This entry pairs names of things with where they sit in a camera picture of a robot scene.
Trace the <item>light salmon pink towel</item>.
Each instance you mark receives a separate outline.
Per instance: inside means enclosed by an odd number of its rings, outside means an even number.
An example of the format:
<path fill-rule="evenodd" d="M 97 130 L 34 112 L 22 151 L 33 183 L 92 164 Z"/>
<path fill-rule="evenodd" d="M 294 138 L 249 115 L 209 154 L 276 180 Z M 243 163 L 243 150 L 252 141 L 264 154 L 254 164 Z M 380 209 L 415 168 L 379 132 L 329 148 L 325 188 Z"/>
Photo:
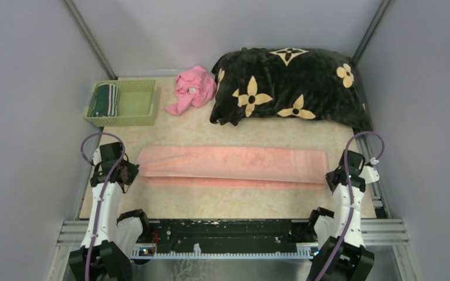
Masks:
<path fill-rule="evenodd" d="M 321 189 L 328 172 L 321 150 L 236 146 L 147 146 L 142 184 L 151 187 Z"/>

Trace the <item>green white striped towel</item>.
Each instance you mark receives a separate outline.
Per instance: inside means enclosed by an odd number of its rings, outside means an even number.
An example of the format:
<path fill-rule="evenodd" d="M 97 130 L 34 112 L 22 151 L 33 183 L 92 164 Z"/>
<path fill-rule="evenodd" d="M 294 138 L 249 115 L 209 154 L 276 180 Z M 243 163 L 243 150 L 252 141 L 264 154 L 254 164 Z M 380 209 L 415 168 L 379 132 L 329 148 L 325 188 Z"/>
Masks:
<path fill-rule="evenodd" d="M 120 89 L 111 83 L 100 84 L 95 91 L 95 101 L 90 117 L 112 117 L 118 115 Z"/>

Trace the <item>black blanket with beige flowers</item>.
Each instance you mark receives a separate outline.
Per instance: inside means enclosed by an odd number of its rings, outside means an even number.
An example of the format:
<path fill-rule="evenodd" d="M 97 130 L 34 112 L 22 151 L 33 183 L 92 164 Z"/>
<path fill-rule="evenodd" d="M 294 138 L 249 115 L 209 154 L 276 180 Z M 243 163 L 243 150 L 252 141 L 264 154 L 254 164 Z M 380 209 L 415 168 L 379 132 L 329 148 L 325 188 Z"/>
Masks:
<path fill-rule="evenodd" d="M 325 49 L 242 48 L 218 59 L 213 124 L 245 118 L 332 121 L 357 131 L 373 126 L 353 59 Z"/>

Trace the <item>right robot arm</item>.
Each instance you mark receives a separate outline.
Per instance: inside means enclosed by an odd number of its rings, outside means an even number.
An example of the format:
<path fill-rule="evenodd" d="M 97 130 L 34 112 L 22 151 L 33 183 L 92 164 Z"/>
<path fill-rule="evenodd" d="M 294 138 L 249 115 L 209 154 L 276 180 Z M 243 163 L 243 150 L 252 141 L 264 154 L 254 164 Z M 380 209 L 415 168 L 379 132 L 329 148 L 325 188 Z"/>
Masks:
<path fill-rule="evenodd" d="M 366 280 L 374 253 L 363 241 L 361 204 L 366 183 L 378 179 L 363 155 L 345 150 L 339 166 L 326 174 L 336 210 L 319 207 L 311 212 L 306 233 L 318 242 L 307 280 Z"/>

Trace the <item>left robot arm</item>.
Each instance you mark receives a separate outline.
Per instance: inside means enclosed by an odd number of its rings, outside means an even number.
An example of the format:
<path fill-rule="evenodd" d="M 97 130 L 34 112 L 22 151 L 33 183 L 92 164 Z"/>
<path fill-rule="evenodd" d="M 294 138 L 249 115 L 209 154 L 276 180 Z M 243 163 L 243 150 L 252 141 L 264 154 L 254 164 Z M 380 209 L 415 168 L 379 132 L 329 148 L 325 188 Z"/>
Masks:
<path fill-rule="evenodd" d="M 122 142 L 99 146 L 91 164 L 88 227 L 79 249 L 69 254 L 69 267 L 76 280 L 132 280 L 132 250 L 150 239 L 152 226 L 142 209 L 119 214 L 118 207 L 139 166 L 128 160 Z"/>

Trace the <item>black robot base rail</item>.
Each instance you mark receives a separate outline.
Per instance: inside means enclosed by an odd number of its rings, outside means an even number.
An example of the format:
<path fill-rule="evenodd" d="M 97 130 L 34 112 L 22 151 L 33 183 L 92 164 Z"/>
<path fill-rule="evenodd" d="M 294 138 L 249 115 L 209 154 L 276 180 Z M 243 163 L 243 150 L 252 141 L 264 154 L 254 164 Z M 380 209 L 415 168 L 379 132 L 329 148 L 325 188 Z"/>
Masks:
<path fill-rule="evenodd" d="M 159 219 L 150 221 L 131 259 L 312 259 L 317 251 L 308 220 Z"/>

